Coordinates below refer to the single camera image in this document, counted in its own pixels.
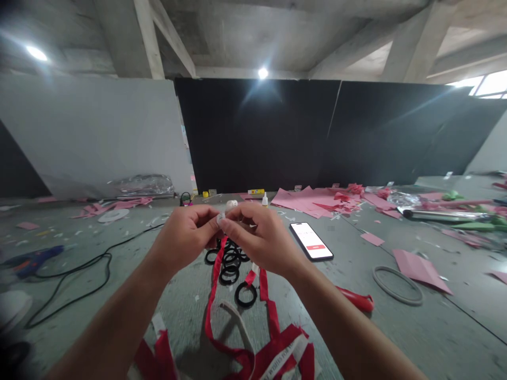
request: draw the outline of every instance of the black backdrop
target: black backdrop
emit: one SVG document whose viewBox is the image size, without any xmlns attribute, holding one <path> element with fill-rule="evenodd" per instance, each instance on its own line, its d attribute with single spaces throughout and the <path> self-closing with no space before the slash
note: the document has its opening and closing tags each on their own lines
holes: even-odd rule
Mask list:
<svg viewBox="0 0 507 380">
<path fill-rule="evenodd" d="M 507 109 L 507 101 L 492 106 L 470 98 L 469 88 L 444 85 L 239 79 L 175 85 L 199 192 L 412 184 L 420 175 L 462 174 Z"/>
</svg>

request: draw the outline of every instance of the white wall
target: white wall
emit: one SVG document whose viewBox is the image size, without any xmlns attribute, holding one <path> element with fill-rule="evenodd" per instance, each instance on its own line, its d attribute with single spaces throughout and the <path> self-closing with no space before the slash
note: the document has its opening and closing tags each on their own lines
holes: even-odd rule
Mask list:
<svg viewBox="0 0 507 380">
<path fill-rule="evenodd" d="M 465 172 L 489 170 L 507 170 L 507 112 L 500 118 Z"/>
<path fill-rule="evenodd" d="M 0 119 L 57 198 L 149 173 L 192 193 L 171 81 L 0 75 Z"/>
</svg>

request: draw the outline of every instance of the bright light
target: bright light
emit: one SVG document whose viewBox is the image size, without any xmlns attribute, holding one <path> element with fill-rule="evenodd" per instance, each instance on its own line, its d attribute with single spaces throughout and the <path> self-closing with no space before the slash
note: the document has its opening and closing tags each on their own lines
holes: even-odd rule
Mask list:
<svg viewBox="0 0 507 380">
<path fill-rule="evenodd" d="M 265 79 L 268 77 L 268 71 L 266 70 L 266 68 L 262 68 L 259 70 L 259 78 L 261 79 Z"/>
<path fill-rule="evenodd" d="M 26 49 L 28 50 L 28 53 L 33 55 L 39 61 L 47 61 L 48 60 L 48 57 L 46 57 L 46 55 L 43 52 L 41 52 L 39 49 L 37 49 L 36 47 L 27 46 Z"/>
</svg>

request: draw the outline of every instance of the gray ring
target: gray ring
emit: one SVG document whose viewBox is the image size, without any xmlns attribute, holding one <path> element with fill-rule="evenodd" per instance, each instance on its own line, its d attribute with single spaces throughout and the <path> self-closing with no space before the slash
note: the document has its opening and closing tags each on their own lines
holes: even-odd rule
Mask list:
<svg viewBox="0 0 507 380">
<path fill-rule="evenodd" d="M 377 276 L 377 271 L 379 270 L 385 270 L 387 272 L 391 272 L 395 275 L 397 275 L 399 278 L 405 280 L 409 285 L 411 285 L 414 289 L 416 289 L 419 294 L 421 295 L 419 298 L 416 298 L 416 299 L 410 299 L 410 298 L 405 298 L 403 296 L 400 296 L 399 294 L 393 292 L 391 289 L 389 289 L 386 284 L 384 284 L 382 281 L 380 281 L 380 279 L 378 278 Z M 390 268 L 390 267 L 375 267 L 373 268 L 372 270 L 372 274 L 373 274 L 373 279 L 375 280 L 375 282 L 377 283 L 378 286 L 380 286 L 380 288 L 386 292 L 388 295 L 390 295 L 391 297 L 393 297 L 394 299 L 406 304 L 406 305 L 409 305 L 409 306 L 421 306 L 423 304 L 423 301 L 424 301 L 424 295 L 423 295 L 423 292 L 421 291 L 421 289 L 416 285 L 415 282 L 413 282 L 412 280 L 410 280 L 407 276 L 405 276 L 403 273 L 401 272 L 398 272 L 397 270 L 393 269 L 393 268 Z"/>
</svg>

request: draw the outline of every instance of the glue bottle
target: glue bottle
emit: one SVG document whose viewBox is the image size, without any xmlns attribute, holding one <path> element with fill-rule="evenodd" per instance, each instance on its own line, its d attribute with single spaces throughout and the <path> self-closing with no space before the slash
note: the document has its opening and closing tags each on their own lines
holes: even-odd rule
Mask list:
<svg viewBox="0 0 507 380">
<path fill-rule="evenodd" d="M 264 197 L 262 197 L 262 206 L 268 207 L 268 194 L 264 193 Z"/>
</svg>

